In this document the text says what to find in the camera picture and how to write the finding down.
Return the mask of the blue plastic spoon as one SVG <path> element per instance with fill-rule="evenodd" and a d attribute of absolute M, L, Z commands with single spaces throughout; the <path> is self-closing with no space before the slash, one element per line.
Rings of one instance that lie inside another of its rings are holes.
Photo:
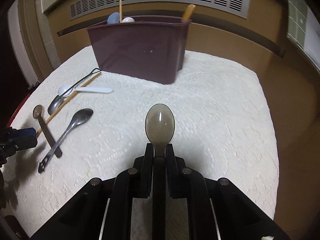
<path fill-rule="evenodd" d="M 110 16 L 108 16 L 106 23 L 107 24 L 120 23 L 120 13 L 119 12 L 113 12 Z"/>

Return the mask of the white plastic spoon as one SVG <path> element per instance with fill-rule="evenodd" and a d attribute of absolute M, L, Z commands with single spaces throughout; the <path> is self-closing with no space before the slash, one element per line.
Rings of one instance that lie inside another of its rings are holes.
<path fill-rule="evenodd" d="M 70 96 L 74 91 L 77 92 L 86 92 L 86 93 L 111 93 L 113 92 L 112 88 L 104 88 L 104 87 L 86 87 L 86 88 L 75 88 L 71 85 L 64 85 L 61 86 L 58 90 L 58 95 L 62 97 L 68 97 Z"/>

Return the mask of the dark purple utensil bin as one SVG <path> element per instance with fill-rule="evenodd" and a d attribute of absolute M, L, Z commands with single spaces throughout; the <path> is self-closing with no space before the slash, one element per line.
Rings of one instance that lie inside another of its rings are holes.
<path fill-rule="evenodd" d="M 169 85 L 183 68 L 189 22 L 140 15 L 132 23 L 100 22 L 87 29 L 100 70 Z"/>

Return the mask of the green white deer towel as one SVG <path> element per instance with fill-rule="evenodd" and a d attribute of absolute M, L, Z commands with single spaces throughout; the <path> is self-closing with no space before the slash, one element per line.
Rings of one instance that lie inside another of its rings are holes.
<path fill-rule="evenodd" d="M 319 22 L 306 1 L 287 1 L 289 6 L 287 38 L 319 71 Z"/>

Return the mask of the long wooden chopstick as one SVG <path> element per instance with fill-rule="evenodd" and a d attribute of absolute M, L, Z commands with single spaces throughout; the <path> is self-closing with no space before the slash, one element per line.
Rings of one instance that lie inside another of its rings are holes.
<path fill-rule="evenodd" d="M 119 0 L 119 22 L 123 20 L 122 0 Z"/>

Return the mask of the light wooden spoon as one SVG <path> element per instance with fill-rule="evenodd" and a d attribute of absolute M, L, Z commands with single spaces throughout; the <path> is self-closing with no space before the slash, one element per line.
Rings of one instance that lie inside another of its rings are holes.
<path fill-rule="evenodd" d="M 187 21 L 189 21 L 190 18 L 191 18 L 191 16 L 192 16 L 192 14 L 193 14 L 193 12 L 194 12 L 194 10 L 195 10 L 195 5 L 194 5 L 194 4 L 189 4 L 189 5 L 187 6 L 187 8 L 185 9 L 185 12 L 184 12 L 184 14 L 183 14 L 183 16 L 182 16 L 181 21 L 182 21 L 182 22 L 187 22 Z"/>

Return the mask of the white textured table cloth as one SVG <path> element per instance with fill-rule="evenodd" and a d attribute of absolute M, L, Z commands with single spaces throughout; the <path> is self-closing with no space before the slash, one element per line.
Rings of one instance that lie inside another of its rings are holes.
<path fill-rule="evenodd" d="M 33 235 L 91 178 L 109 179 L 132 166 L 154 143 L 171 143 L 175 155 L 204 177 L 230 179 L 273 217 L 279 183 L 276 136 L 258 76 L 243 65 L 187 51 L 170 85 L 102 72 L 49 118 L 62 156 L 39 164 L 50 151 L 43 135 L 35 148 L 2 168 L 8 209 Z"/>

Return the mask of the white ball-handle metal spoon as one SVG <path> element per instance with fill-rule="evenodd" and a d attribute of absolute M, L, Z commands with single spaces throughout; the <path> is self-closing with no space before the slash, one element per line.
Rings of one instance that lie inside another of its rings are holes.
<path fill-rule="evenodd" d="M 131 17 L 126 17 L 121 22 L 122 23 L 133 23 L 133 22 L 135 22 L 135 20 Z"/>

